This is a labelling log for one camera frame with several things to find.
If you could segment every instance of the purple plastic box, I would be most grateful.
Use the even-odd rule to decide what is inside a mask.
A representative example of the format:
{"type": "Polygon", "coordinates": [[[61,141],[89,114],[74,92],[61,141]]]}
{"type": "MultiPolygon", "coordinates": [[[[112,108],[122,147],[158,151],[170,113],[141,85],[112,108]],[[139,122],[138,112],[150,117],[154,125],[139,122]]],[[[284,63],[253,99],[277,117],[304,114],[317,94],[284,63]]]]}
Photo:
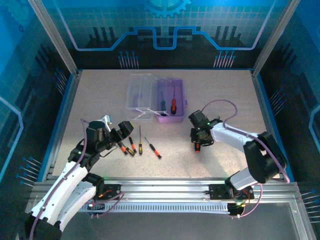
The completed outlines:
{"type": "Polygon", "coordinates": [[[156,82],[157,111],[162,110],[161,102],[165,101],[167,116],[156,115],[159,123],[181,123],[184,120],[187,100],[185,99],[184,81],[178,78],[159,77],[156,82]],[[176,99],[176,114],[171,114],[172,99],[176,99]]]}

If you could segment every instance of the glass panel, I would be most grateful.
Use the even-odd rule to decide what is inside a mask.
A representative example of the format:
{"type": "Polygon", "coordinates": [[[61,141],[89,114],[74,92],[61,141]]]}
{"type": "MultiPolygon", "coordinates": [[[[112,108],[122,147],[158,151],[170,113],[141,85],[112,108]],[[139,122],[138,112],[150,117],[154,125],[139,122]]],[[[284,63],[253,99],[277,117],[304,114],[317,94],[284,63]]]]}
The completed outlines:
{"type": "Polygon", "coordinates": [[[287,1],[44,4],[80,69],[227,69],[253,67],[287,1]]]}
{"type": "Polygon", "coordinates": [[[15,239],[70,74],[28,1],[0,10],[0,238],[15,239]]]}
{"type": "Polygon", "coordinates": [[[303,0],[261,70],[295,180],[319,180],[320,2],[303,0]]]}

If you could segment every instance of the beige table surface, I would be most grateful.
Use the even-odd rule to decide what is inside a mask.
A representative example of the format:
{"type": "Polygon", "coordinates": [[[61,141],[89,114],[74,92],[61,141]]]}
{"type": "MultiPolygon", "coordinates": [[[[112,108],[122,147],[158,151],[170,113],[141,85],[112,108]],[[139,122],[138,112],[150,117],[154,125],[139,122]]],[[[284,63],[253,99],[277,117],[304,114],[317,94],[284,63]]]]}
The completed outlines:
{"type": "MultiPolygon", "coordinates": [[[[255,88],[248,70],[84,70],[79,81],[70,116],[56,159],[53,175],[59,175],[70,151],[83,138],[80,118],[88,121],[111,115],[113,126],[126,120],[125,105],[129,76],[132,73],[152,73],[158,77],[176,77],[184,80],[188,100],[182,123],[158,123],[156,118],[142,123],[142,135],[158,149],[162,159],[154,155],[143,141],[143,155],[124,156],[116,149],[101,158],[91,172],[102,177],[228,177],[247,166],[242,152],[221,142],[202,147],[195,153],[191,143],[192,124],[188,116],[215,99],[233,101],[238,115],[228,124],[245,131],[261,133],[266,130],[255,88]]],[[[225,119],[234,113],[228,103],[213,103],[204,113],[211,120],[215,115],[225,119]]],[[[138,124],[132,132],[139,143],[138,124]]],[[[129,140],[124,144],[130,146],[129,140]]]]}

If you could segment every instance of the plastic bin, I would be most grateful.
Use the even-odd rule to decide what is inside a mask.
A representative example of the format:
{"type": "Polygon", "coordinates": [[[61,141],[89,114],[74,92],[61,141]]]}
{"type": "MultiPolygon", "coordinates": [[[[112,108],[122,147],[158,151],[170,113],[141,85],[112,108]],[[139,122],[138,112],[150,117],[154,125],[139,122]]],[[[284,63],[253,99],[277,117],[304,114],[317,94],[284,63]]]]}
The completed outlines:
{"type": "Polygon", "coordinates": [[[178,78],[158,77],[156,81],[156,98],[157,98],[157,112],[162,115],[156,115],[155,117],[159,123],[181,123],[184,120],[187,100],[185,99],[185,87],[184,81],[178,78]],[[176,113],[171,114],[172,99],[176,99],[176,113]],[[161,102],[165,101],[165,113],[162,109],[161,102]]]}
{"type": "Polygon", "coordinates": [[[130,121],[151,121],[157,106],[156,78],[151,73],[130,74],[125,116],[130,121]]]}

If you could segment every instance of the robotic arm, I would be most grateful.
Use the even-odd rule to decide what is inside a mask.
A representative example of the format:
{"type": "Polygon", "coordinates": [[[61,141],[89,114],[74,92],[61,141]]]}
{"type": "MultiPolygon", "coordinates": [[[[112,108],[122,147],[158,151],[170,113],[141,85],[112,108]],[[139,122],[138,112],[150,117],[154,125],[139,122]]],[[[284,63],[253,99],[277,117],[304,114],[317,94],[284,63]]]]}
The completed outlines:
{"type": "Polygon", "coordinates": [[[207,147],[217,141],[228,144],[245,154],[248,167],[225,181],[226,191],[231,198],[254,184],[266,183],[280,172],[274,159],[264,152],[265,148],[259,143],[260,141],[273,153],[282,168],[287,166],[285,156],[268,132],[261,134],[246,132],[223,123],[219,118],[209,121],[200,110],[192,113],[189,120],[194,127],[191,129],[190,136],[196,152],[200,151],[201,146],[207,147]]]}
{"type": "Polygon", "coordinates": [[[134,129],[129,121],[121,122],[119,130],[110,129],[108,123],[108,116],[89,123],[82,160],[77,164],[84,151],[83,140],[71,151],[65,168],[53,186],[29,213],[25,222],[27,238],[35,224],[34,239],[59,240],[67,223],[78,210],[86,202],[99,198],[105,192],[104,179],[89,171],[101,157],[101,152],[113,148],[134,129]]]}

